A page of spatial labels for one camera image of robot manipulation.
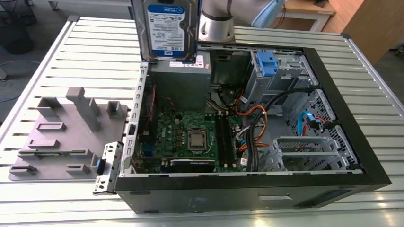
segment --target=side panel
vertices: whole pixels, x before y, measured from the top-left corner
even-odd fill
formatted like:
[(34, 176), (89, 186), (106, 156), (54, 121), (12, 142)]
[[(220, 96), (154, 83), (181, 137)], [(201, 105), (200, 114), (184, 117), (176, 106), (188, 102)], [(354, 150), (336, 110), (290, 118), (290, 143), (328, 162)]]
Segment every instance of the side panel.
[(181, 213), (318, 207), (357, 190), (324, 186), (117, 191), (117, 194), (136, 213)]

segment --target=metal bracket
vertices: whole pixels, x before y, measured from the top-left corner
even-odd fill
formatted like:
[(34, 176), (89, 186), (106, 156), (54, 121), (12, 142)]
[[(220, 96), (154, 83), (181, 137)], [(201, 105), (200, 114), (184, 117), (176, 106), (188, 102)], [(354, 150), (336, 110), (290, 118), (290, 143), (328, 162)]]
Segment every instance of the metal bracket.
[(124, 177), (125, 174), (130, 173), (130, 157), (134, 153), (134, 145), (136, 145), (136, 137), (137, 137), (137, 129), (138, 129), (138, 118), (140, 118), (140, 109), (142, 102), (142, 94), (145, 88), (145, 78), (148, 73), (148, 63), (142, 62), (140, 64), (140, 77), (136, 87), (136, 93), (133, 98), (133, 106), (130, 108), (130, 117), (129, 117), (129, 125), (126, 129), (126, 141), (125, 141), (125, 152), (121, 156), (120, 161), (120, 177)]
[(101, 176), (96, 177), (93, 195), (116, 195), (114, 183), (118, 175), (118, 163), (124, 145), (121, 142), (108, 143), (98, 163), (104, 163)]
[(250, 46), (240, 46), (240, 45), (233, 45), (230, 43), (225, 44), (212, 44), (212, 43), (198, 43), (197, 45), (197, 50), (224, 50), (224, 51), (272, 51), (273, 54), (288, 54), (288, 55), (300, 55), (301, 51), (293, 51), (289, 49), (274, 49), (272, 47), (250, 47)]

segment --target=ram slot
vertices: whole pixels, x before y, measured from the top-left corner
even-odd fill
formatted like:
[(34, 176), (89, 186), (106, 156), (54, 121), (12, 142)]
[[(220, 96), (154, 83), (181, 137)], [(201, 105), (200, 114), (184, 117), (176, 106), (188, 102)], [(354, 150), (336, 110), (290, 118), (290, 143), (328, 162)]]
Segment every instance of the ram slot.
[(214, 117), (214, 129), (216, 129), (216, 143), (217, 143), (217, 153), (218, 153), (218, 165), (225, 164), (225, 144), (221, 130), (222, 115), (216, 114)]
[(234, 162), (234, 153), (232, 146), (232, 129), (228, 122), (228, 116), (221, 117), (221, 133), (222, 133), (222, 143), (224, 143), (224, 153), (225, 153), (225, 163), (228, 167), (232, 166)]

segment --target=hard drive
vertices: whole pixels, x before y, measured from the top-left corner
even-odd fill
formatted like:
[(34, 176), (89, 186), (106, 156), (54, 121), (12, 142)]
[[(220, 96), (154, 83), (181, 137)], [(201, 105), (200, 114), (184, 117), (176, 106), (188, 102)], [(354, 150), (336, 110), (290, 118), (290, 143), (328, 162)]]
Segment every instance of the hard drive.
[(144, 61), (194, 62), (200, 0), (132, 0)]

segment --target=blue hard drive label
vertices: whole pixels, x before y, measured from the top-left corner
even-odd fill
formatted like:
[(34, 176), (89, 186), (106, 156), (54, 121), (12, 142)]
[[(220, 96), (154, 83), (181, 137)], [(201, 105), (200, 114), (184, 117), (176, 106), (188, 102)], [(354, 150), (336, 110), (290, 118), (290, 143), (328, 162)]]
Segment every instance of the blue hard drive label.
[(152, 52), (158, 56), (180, 56), (184, 52), (185, 36), (180, 23), (185, 10), (177, 6), (149, 5), (148, 20)]

